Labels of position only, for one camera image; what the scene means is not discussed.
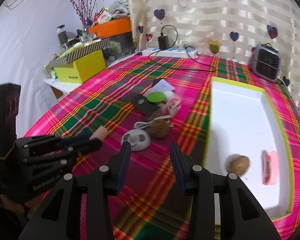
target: walnut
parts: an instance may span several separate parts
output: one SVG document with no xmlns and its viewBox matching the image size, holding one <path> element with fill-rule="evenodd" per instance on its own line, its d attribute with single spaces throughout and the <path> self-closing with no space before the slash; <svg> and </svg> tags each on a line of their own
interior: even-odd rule
<svg viewBox="0 0 300 240">
<path fill-rule="evenodd" d="M 227 167 L 227 172 L 234 172 L 239 177 L 243 176 L 250 166 L 250 160 L 247 156 L 240 155 L 232 159 Z"/>
<path fill-rule="evenodd" d="M 163 119 L 154 120 L 150 126 L 150 135 L 154 138 L 163 139 L 169 133 L 169 124 Z"/>
</svg>

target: orange basket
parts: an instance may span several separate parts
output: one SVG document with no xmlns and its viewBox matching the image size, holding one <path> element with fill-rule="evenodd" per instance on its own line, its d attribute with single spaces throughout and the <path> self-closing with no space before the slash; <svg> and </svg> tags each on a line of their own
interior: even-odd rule
<svg viewBox="0 0 300 240">
<path fill-rule="evenodd" d="M 131 32 L 129 18 L 112 20 L 107 23 L 98 24 L 89 28 L 89 33 L 95 33 L 99 39 L 108 38 L 114 35 Z"/>
</svg>

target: mini fan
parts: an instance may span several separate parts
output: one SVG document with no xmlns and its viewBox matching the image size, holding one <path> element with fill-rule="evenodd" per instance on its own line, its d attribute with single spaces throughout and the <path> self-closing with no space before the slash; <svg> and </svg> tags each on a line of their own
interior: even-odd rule
<svg viewBox="0 0 300 240">
<path fill-rule="evenodd" d="M 267 44 L 258 44 L 253 56 L 253 72 L 271 82 L 275 83 L 281 69 L 281 56 L 279 52 Z"/>
</svg>

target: yellow box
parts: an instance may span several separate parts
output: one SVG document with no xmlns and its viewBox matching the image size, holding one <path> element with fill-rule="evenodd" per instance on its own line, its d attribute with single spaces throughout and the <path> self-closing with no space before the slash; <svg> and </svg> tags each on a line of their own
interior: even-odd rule
<svg viewBox="0 0 300 240">
<path fill-rule="evenodd" d="M 55 66 L 61 82 L 84 83 L 94 75 L 106 69 L 102 50 L 99 49 L 81 57 L 68 65 Z"/>
</svg>

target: white tray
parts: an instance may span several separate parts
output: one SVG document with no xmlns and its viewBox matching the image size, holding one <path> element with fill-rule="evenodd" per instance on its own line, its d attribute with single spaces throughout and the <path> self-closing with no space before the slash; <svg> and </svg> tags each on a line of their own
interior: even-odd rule
<svg viewBox="0 0 300 240">
<path fill-rule="evenodd" d="M 282 122 L 266 91 L 248 84 L 213 77 L 210 123 L 203 165 L 211 173 L 226 175 L 234 155 L 250 158 L 241 177 L 268 216 L 274 220 L 291 213 L 294 177 L 291 151 Z M 262 184 L 262 152 L 276 151 L 279 178 Z M 220 224 L 219 195 L 215 194 L 215 223 Z"/>
</svg>

